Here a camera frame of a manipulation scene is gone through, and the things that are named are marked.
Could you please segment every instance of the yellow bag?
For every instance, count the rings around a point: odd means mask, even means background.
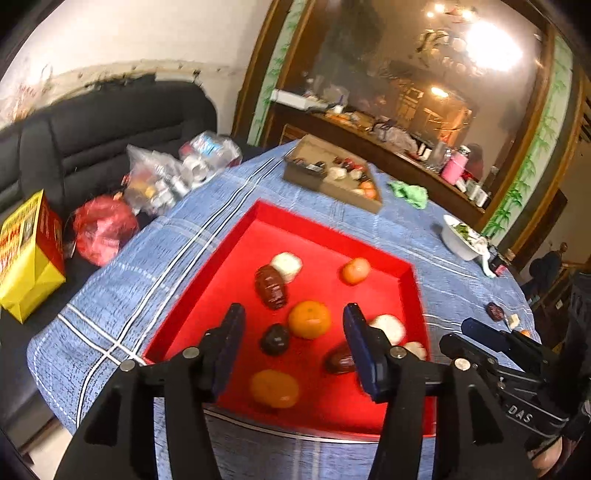
[[[2,225],[0,305],[23,323],[65,281],[61,220],[42,190]]]

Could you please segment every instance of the table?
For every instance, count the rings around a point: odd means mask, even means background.
[[[523,328],[534,319],[515,280],[491,280],[475,262],[456,258],[440,240],[445,210],[429,202],[411,207],[388,190],[390,178],[374,170],[384,207],[378,215],[281,180],[276,148],[196,190],[169,214],[140,232],[94,274],[57,318],[30,343],[28,365],[47,404],[74,432],[106,381],[127,358],[139,360],[183,288],[238,219],[261,198],[329,225],[414,264],[435,361],[446,361],[439,339],[459,332],[472,316],[497,328],[485,313],[489,301],[518,313]],[[499,361],[515,366],[506,357]],[[155,403],[160,478],[170,478],[164,406]],[[310,437],[254,426],[214,408],[207,425],[225,479],[363,479],[375,443]],[[420,479],[430,479],[434,439],[423,442]]]

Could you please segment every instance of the open cardboard box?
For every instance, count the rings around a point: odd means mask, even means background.
[[[329,197],[362,208],[368,212],[378,213],[382,208],[382,194],[377,186],[375,186],[377,197],[373,200],[368,199],[353,192],[354,189],[359,188],[359,182],[353,180],[348,175],[343,180],[331,180],[326,176],[306,172],[301,166],[293,163],[293,160],[296,158],[302,158],[308,164],[315,164],[319,161],[323,161],[326,163],[326,170],[328,170],[330,167],[338,167],[338,165],[333,163],[336,157],[350,158],[356,164],[368,164],[363,158],[353,155],[344,148],[325,142],[313,135],[306,135],[300,140],[300,143],[295,149],[285,157],[285,172],[283,174],[283,179],[301,185],[309,190],[324,193]],[[375,185],[375,180],[371,171],[367,169],[365,173]]]

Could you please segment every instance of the black sofa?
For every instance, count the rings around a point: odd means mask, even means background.
[[[37,111],[0,132],[0,222],[41,189],[66,220],[87,200],[120,188],[128,144],[178,156],[205,130],[217,130],[217,114],[201,88],[153,76]],[[245,159],[262,153],[236,142]],[[23,325],[0,314],[0,428],[18,447],[53,418],[27,368],[27,345],[96,270],[76,254],[66,262],[66,284]]]

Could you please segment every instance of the sofa cushion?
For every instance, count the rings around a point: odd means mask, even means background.
[[[129,171],[128,144],[177,155],[217,115],[198,85],[138,82],[64,100],[0,132],[0,222],[40,189],[67,218]]]

